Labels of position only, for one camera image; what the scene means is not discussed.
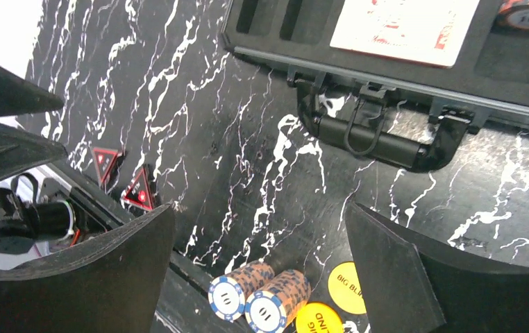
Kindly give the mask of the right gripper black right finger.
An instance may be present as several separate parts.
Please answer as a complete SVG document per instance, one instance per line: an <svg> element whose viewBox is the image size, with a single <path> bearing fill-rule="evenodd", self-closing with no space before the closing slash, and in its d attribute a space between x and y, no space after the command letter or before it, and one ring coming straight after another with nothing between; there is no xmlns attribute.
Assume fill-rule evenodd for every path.
<svg viewBox="0 0 529 333"><path fill-rule="evenodd" d="M349 203L373 332L529 332L529 267L458 250Z"/></svg>

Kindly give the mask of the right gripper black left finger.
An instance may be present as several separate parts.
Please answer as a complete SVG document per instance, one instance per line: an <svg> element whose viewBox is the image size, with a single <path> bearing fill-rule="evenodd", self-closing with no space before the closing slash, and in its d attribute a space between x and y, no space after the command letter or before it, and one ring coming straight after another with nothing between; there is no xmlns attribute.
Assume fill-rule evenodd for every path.
<svg viewBox="0 0 529 333"><path fill-rule="evenodd" d="M174 246L162 205L83 243L0 270L0 332L149 332Z"/></svg>

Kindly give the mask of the yellow big blind button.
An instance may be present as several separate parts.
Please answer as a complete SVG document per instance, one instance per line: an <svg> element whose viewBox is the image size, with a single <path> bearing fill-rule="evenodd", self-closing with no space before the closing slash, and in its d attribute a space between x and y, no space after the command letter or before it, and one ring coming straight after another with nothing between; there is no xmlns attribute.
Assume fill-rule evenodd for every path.
<svg viewBox="0 0 529 333"><path fill-rule="evenodd" d="M341 310L355 315L367 313L354 262L342 262L330 272L328 292Z"/></svg>
<svg viewBox="0 0 529 333"><path fill-rule="evenodd" d="M310 302L296 317L297 333L343 333L343 323L337 312L321 302Z"/></svg>

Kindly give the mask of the orange poker chip stack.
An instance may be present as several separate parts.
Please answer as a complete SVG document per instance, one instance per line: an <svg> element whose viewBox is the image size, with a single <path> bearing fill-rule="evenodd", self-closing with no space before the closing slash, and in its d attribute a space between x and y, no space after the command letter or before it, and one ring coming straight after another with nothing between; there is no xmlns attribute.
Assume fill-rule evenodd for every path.
<svg viewBox="0 0 529 333"><path fill-rule="evenodd" d="M229 322L237 320L244 313L247 298L274 276L270 265L255 260L216 277L208 289L211 309L220 319Z"/></svg>

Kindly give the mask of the black poker set case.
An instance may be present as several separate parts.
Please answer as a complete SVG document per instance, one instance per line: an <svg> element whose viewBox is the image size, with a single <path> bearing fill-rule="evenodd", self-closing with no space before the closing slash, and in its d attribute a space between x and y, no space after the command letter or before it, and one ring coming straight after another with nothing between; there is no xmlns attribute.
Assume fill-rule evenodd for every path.
<svg viewBox="0 0 529 333"><path fill-rule="evenodd" d="M285 74L315 138L415 173L442 169L488 121L529 129L529 31L478 7L451 68L330 47L345 1L232 1L235 56Z"/></svg>

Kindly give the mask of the right red all-in triangle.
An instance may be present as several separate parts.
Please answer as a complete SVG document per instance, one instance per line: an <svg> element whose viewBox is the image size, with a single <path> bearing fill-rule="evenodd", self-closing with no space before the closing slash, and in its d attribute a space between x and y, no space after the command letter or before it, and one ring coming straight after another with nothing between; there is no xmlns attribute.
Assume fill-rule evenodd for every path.
<svg viewBox="0 0 529 333"><path fill-rule="evenodd" d="M151 211L155 207L151 191L149 170L147 165L142 165L135 173L130 184L121 196L121 200L129 205L144 211Z"/></svg>

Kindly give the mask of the red all-in triangle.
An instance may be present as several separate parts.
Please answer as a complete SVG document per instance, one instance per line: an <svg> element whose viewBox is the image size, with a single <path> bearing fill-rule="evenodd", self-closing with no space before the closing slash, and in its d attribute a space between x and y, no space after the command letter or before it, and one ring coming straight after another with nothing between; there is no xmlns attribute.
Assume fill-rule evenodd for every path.
<svg viewBox="0 0 529 333"><path fill-rule="evenodd" d="M135 173L130 184L121 196L121 200L129 205L144 211L151 211L155 207L151 191L149 170L147 165L142 165Z"/></svg>
<svg viewBox="0 0 529 333"><path fill-rule="evenodd" d="M123 153L116 149L92 147L94 167L100 186L105 185L115 167L117 160Z"/></svg>

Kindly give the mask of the left red all-in triangle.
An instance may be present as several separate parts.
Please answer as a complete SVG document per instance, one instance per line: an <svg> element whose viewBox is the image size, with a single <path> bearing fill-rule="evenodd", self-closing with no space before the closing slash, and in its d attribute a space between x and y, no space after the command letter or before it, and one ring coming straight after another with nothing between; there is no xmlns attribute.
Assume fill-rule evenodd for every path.
<svg viewBox="0 0 529 333"><path fill-rule="evenodd" d="M115 167L117 160L123 153L116 149L92 147L94 167L100 186L105 185Z"/></svg>

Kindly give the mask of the red playing card deck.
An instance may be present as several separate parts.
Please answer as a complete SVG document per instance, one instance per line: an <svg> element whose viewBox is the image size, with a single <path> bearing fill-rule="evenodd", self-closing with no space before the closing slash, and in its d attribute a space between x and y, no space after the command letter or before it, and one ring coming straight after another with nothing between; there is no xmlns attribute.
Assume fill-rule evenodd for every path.
<svg viewBox="0 0 529 333"><path fill-rule="evenodd" d="M451 68L477 7L468 0L345 1L330 47Z"/></svg>

